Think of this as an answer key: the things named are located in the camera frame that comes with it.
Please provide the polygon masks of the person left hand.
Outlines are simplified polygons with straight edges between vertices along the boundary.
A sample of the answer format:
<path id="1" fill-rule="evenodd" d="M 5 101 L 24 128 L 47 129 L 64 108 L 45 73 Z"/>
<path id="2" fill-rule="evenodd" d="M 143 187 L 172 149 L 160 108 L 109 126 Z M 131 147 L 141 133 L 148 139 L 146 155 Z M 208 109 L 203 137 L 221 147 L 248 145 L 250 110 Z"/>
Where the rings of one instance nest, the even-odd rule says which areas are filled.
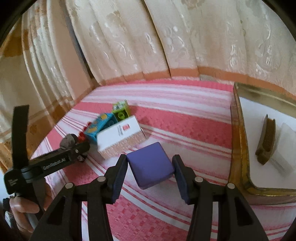
<path id="1" fill-rule="evenodd" d="M 25 198 L 10 197 L 10 213 L 13 215 L 16 226 L 21 235 L 28 240 L 34 232 L 34 228 L 26 218 L 26 214 L 36 214 L 40 211 L 39 206 Z"/>

